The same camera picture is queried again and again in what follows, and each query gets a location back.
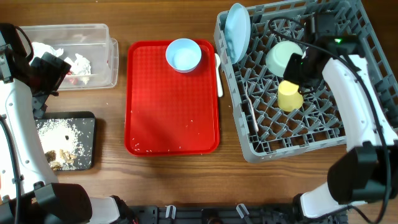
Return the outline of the light green bowl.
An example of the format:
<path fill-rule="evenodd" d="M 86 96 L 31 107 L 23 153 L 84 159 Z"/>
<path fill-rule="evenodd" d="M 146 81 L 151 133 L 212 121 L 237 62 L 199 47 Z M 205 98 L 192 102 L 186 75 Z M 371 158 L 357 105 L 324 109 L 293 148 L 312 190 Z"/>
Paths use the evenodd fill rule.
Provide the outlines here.
<path fill-rule="evenodd" d="M 192 39 L 176 39 L 166 48 L 167 63 L 177 72 L 192 72 L 201 60 L 201 48 Z"/>
<path fill-rule="evenodd" d="M 288 40 L 279 42 L 266 55 L 268 70 L 282 78 L 292 54 L 303 55 L 303 51 L 298 44 Z"/>

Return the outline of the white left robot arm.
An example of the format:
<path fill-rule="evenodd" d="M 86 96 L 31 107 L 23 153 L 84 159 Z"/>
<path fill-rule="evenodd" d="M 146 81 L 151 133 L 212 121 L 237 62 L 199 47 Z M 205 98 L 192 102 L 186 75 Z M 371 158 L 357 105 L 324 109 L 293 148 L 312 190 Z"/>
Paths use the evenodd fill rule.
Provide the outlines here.
<path fill-rule="evenodd" d="M 71 66 L 27 53 L 18 26 L 1 24 L 1 223 L 134 223 L 119 197 L 89 197 L 63 184 L 49 166 L 35 119 L 47 108 Z"/>

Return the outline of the rice and food scraps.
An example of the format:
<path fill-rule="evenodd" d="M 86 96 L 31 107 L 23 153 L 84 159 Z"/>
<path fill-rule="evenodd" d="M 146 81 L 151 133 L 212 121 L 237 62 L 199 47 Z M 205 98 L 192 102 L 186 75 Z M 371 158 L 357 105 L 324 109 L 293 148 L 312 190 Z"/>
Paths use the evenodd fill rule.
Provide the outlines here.
<path fill-rule="evenodd" d="M 78 170 L 85 148 L 78 139 L 83 131 L 78 130 L 76 119 L 40 119 L 36 128 L 46 160 L 53 171 Z"/>

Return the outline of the yellow plastic cup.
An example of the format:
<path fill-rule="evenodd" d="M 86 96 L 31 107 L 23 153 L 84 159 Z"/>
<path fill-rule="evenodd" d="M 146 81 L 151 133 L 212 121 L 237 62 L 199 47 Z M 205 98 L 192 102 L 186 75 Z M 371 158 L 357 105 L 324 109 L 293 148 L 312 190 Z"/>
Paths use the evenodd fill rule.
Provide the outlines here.
<path fill-rule="evenodd" d="M 286 112 L 298 110 L 303 105 L 303 96 L 299 93 L 299 86 L 283 80 L 278 86 L 277 104 Z"/>

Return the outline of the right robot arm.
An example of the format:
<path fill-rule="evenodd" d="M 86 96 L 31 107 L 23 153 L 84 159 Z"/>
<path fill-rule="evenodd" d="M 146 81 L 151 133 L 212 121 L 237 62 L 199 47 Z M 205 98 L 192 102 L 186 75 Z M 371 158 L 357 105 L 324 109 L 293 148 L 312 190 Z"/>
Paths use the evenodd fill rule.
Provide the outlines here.
<path fill-rule="evenodd" d="M 284 79 L 300 86 L 323 80 L 346 134 L 347 153 L 329 168 L 327 181 L 296 197 L 301 216 L 314 220 L 381 202 L 381 221 L 397 195 L 397 134 L 379 104 L 358 38 L 326 36 L 308 44 L 303 54 L 290 56 Z"/>

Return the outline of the red strawberry snack wrapper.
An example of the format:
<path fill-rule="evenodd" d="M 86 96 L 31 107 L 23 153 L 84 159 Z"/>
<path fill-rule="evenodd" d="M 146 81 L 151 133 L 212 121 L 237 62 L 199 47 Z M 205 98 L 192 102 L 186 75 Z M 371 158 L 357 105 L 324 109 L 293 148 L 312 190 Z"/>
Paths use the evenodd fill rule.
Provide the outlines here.
<path fill-rule="evenodd" d="M 79 85 L 81 82 L 81 75 L 69 71 L 65 77 L 69 83 L 72 85 Z"/>

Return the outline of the light blue plate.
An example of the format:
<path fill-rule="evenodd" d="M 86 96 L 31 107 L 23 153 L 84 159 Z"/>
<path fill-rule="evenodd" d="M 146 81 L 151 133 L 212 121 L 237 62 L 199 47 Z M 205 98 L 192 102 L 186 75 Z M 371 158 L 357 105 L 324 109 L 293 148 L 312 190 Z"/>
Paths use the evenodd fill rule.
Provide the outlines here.
<path fill-rule="evenodd" d="M 238 63 L 245 56 L 251 38 L 249 13 L 242 4 L 235 3 L 230 8 L 226 18 L 224 36 L 231 63 Z"/>

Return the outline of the white plastic spoon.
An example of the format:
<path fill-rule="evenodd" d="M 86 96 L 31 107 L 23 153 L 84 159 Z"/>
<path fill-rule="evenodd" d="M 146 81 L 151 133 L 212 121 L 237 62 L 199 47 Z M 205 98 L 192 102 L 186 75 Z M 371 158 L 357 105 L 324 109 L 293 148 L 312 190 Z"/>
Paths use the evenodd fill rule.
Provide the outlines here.
<path fill-rule="evenodd" d="M 223 96 L 223 87 L 220 77 L 220 65 L 221 65 L 220 56 L 217 53 L 215 53 L 216 84 L 217 84 L 217 93 L 219 98 Z"/>

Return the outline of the white plastic fork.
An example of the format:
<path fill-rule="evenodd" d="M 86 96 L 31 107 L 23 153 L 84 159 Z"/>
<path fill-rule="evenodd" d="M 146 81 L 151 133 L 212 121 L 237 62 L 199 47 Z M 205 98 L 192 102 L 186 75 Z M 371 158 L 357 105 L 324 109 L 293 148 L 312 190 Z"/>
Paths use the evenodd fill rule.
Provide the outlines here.
<path fill-rule="evenodd" d="M 245 83 L 244 84 L 244 94 L 245 94 L 246 99 L 248 100 L 248 103 L 249 103 L 250 113 L 251 113 L 252 121 L 253 121 L 253 125 L 254 125 L 254 130 L 255 130 L 255 132 L 258 132 L 259 131 L 259 127 L 258 127 L 258 124 L 257 124 L 257 119 L 256 119 L 256 116 L 255 116 L 254 107 L 253 107 L 252 101 L 251 101 L 251 99 L 249 97 L 249 94 L 248 94 L 248 90 L 249 90 L 248 84 Z"/>

